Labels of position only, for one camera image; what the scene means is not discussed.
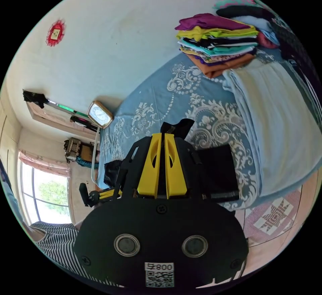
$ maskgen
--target tree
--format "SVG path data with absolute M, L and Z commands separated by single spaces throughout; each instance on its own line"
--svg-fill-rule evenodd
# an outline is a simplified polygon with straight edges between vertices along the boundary
M 42 200 L 61 205 L 67 205 L 67 191 L 66 186 L 55 181 L 42 183 L 39 186 L 39 192 Z M 61 207 L 58 205 L 46 203 L 48 209 L 53 209 L 61 215 L 69 215 L 68 207 Z

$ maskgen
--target clock face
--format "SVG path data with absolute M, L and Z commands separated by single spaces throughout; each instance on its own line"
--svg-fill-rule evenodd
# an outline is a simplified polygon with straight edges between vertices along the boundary
M 110 117 L 98 106 L 93 107 L 91 116 L 101 125 L 108 123 L 110 120 Z

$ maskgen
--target qr code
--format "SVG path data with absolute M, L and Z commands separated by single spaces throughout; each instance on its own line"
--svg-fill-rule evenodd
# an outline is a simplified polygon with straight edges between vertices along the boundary
M 147 287 L 174 287 L 174 272 L 146 271 Z

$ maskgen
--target screw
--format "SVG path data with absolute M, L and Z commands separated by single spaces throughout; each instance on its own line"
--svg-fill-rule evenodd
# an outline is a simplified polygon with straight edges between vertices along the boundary
M 82 263 L 85 265 L 85 266 L 90 266 L 91 265 L 91 261 L 88 257 L 86 256 L 82 256 L 81 257 L 81 260 L 82 260 Z
M 235 259 L 234 261 L 231 262 L 230 268 L 231 269 L 236 269 L 237 267 L 240 266 L 241 262 L 242 261 L 240 259 Z
M 159 204 L 157 206 L 157 213 L 160 214 L 160 215 L 163 215 L 167 212 L 167 207 L 164 205 L 164 204 Z

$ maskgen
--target sticker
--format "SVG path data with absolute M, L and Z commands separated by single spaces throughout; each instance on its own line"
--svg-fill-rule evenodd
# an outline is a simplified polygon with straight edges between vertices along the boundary
M 65 35 L 65 23 L 63 20 L 57 20 L 53 23 L 48 31 L 46 43 L 50 47 L 54 47 L 61 42 Z
M 174 263 L 145 262 L 144 269 L 146 287 L 174 287 Z

